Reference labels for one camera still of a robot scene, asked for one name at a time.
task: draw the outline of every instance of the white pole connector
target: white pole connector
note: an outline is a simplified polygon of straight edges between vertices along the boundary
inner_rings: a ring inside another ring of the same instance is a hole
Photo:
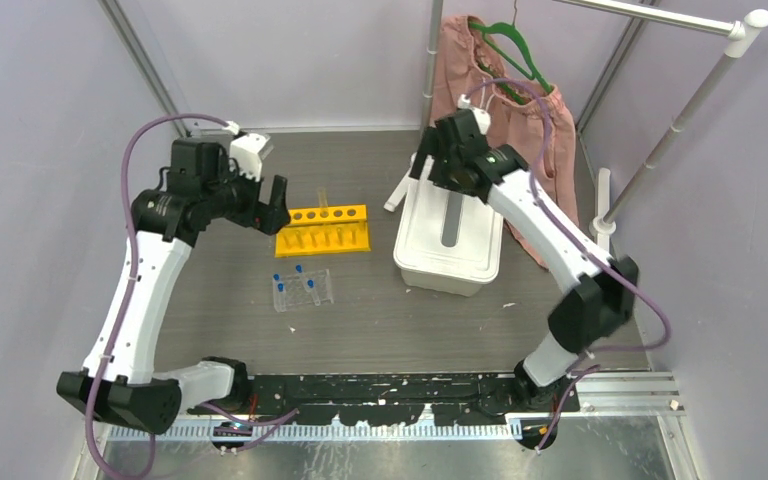
[[[742,35],[730,35],[732,40],[726,47],[725,54],[731,58],[740,58],[749,50],[752,42],[758,38],[761,30],[768,27],[768,11],[759,9],[749,12],[743,19]]]

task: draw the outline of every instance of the white box lid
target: white box lid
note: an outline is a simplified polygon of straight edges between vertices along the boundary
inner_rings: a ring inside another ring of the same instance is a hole
[[[481,200],[464,196],[457,243],[444,246],[450,192],[427,180],[433,161],[429,157],[422,179],[408,186],[393,259],[413,272],[490,283],[499,273],[503,218]]]

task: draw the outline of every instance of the white plastic box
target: white plastic box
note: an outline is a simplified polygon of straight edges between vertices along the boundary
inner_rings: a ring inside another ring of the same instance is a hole
[[[462,196],[460,215],[455,217],[459,224],[452,230],[450,223],[446,232],[452,246],[444,245],[450,192],[427,180],[433,161],[428,158],[422,180],[408,186],[393,259],[406,284],[469,297],[499,274],[503,218],[481,200]]]

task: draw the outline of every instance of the white wall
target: white wall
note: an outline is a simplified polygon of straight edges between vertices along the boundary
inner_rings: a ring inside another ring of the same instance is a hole
[[[734,20],[768,0],[668,0]],[[650,25],[585,135],[596,166],[628,181],[725,41]],[[621,213],[616,240],[675,337],[675,372],[710,478],[768,478],[768,29]],[[660,335],[644,308],[638,321]]]
[[[74,469],[83,417],[55,384],[104,321],[122,151],[159,114],[96,2],[0,1],[0,479]],[[137,147],[135,186],[154,184],[171,138]]]
[[[419,125],[430,0],[141,0],[126,7],[194,110],[261,128]],[[444,7],[446,15],[477,14],[488,24],[513,18],[513,0]],[[574,115],[624,25],[551,0],[519,1],[517,26]]]

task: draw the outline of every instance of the clothes rack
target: clothes rack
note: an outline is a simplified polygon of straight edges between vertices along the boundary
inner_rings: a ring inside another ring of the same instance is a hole
[[[581,7],[601,10],[605,12],[638,18],[646,21],[663,23],[679,28],[686,28],[699,32],[711,33],[729,39],[723,55],[711,69],[711,72],[702,81],[693,96],[675,118],[669,128],[661,136],[658,143],[652,148],[646,160],[640,165],[634,176],[620,192],[613,205],[610,195],[609,169],[599,170],[596,179],[596,217],[590,224],[590,232],[594,235],[596,243],[610,249],[610,237],[616,231],[616,217],[619,210],[640,191],[640,187],[647,176],[650,176],[661,159],[669,151],[678,134],[685,131],[699,108],[705,103],[711,93],[719,85],[720,81],[728,73],[734,63],[746,53],[752,43],[758,38],[761,31],[768,26],[768,11],[754,10],[747,14],[742,21],[723,22],[711,20],[682,13],[670,12],[660,8],[649,7],[637,3],[626,3],[616,0],[554,0],[557,2],[578,5]],[[443,15],[443,0],[434,0],[431,9],[431,31],[428,40],[429,65],[426,70],[426,82],[423,109],[423,123],[421,127],[428,125],[431,117],[431,97],[434,88],[434,62],[436,61],[437,37],[440,22]]]

